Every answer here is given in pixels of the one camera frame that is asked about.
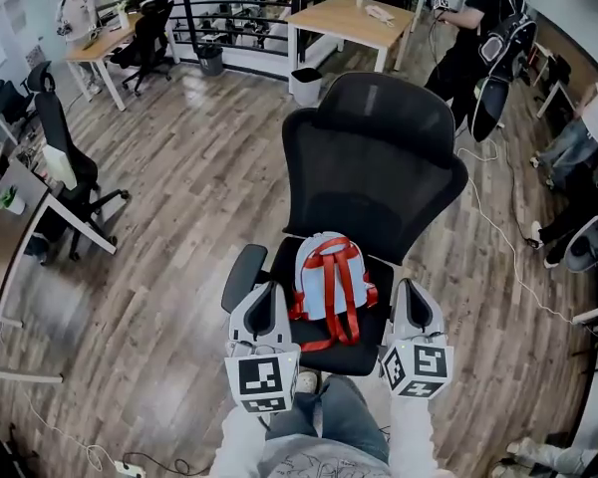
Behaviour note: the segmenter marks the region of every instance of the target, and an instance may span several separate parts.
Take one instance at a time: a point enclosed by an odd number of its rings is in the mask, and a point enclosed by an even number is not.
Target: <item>trash can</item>
[[[294,80],[295,101],[302,107],[314,107],[319,101],[321,90],[321,73],[316,69],[304,68],[293,71],[290,75]]]
[[[218,76],[223,71],[223,63],[221,62],[221,52],[223,50],[219,46],[208,45],[202,46],[197,51],[197,58],[201,65],[201,71],[207,76]]]

